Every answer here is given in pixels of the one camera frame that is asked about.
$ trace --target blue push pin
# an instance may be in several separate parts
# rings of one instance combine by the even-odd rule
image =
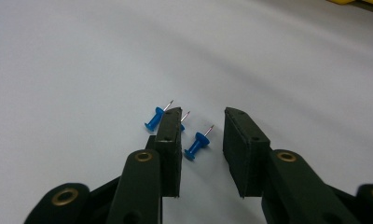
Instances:
[[[155,109],[155,112],[156,112],[157,114],[154,116],[154,118],[152,118],[151,121],[149,121],[149,123],[145,123],[145,126],[146,126],[146,128],[147,128],[149,131],[154,132],[155,128],[156,128],[156,127],[158,126],[158,124],[160,123],[160,120],[161,120],[161,117],[162,117],[164,111],[166,111],[172,103],[173,103],[173,100],[171,100],[171,101],[169,102],[169,104],[166,105],[166,107],[164,107],[164,109],[160,109],[160,107],[157,107],[157,108]]]
[[[189,148],[189,150],[184,150],[184,153],[186,155],[186,158],[193,161],[195,160],[195,154],[199,151],[201,147],[205,147],[210,144],[210,140],[206,138],[206,135],[213,129],[214,125],[207,130],[205,134],[202,133],[196,133],[195,135],[195,142],[193,143],[192,147]]]
[[[189,115],[189,113],[190,113],[190,111],[188,111],[182,118],[181,118],[181,122],[183,122],[184,121],[184,119],[186,119],[187,118],[187,116]],[[183,130],[185,130],[186,128],[184,127],[184,125],[183,124],[181,124],[181,132],[183,131]]]

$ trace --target blue plastic pin head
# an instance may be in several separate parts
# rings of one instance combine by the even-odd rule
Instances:
[[[145,126],[149,131],[154,132],[155,128],[160,123],[160,120],[161,120],[161,117],[163,116],[164,111],[166,111],[172,103],[173,101],[170,101],[166,105],[166,107],[164,107],[164,109],[161,109],[160,107],[155,108],[156,114],[154,118],[152,118],[152,120],[150,120],[148,123],[145,123]]]
[[[210,144],[210,140],[206,137],[206,135],[213,129],[214,125],[210,127],[210,129],[205,133],[196,133],[195,134],[195,142],[193,145],[188,149],[184,150],[184,155],[187,159],[193,161],[195,160],[195,154],[199,151],[201,147],[205,147]]]
[[[181,122],[183,122],[184,121],[184,119],[186,119],[187,118],[187,116],[189,115],[189,113],[190,113],[190,111],[188,111],[182,118],[181,118]],[[186,129],[186,127],[184,127],[184,125],[183,124],[181,124],[181,132],[183,131],[183,130],[185,130]]]

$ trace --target white table surface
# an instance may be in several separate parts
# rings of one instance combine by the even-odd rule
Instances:
[[[145,147],[156,106],[191,111],[164,223],[266,223],[222,153],[224,109],[325,183],[373,183],[373,13],[324,0],[0,1],[0,223],[66,182],[90,189]]]

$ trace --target white surface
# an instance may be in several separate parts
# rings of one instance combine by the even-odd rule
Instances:
[[[155,106],[191,110],[164,223],[265,223],[222,154],[246,111],[328,184],[373,183],[373,13],[321,0],[0,1],[0,223],[65,182],[96,189],[144,148]]]

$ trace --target push pin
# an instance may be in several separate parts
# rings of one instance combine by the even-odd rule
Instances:
[[[195,142],[193,143],[192,147],[189,148],[189,150],[184,150],[186,158],[193,161],[195,160],[195,154],[199,151],[201,147],[205,147],[210,144],[210,140],[206,137],[207,134],[213,129],[214,125],[207,130],[205,134],[202,133],[196,133],[195,135]]]
[[[182,118],[181,118],[181,122],[183,122],[184,121],[184,119],[186,119],[187,118],[187,116],[189,115],[189,113],[190,113],[190,111],[188,111]],[[183,131],[183,130],[185,130],[186,128],[184,127],[184,125],[183,124],[181,124],[181,132]]]
[[[172,103],[173,103],[173,100],[171,100],[169,104],[166,105],[166,107],[164,107],[164,109],[161,109],[160,107],[155,108],[155,112],[157,114],[154,116],[154,118],[152,118],[152,120],[149,121],[149,123],[145,123],[145,126],[149,131],[154,132],[155,128],[160,123],[160,120],[161,120],[161,117],[164,111],[166,111]]]

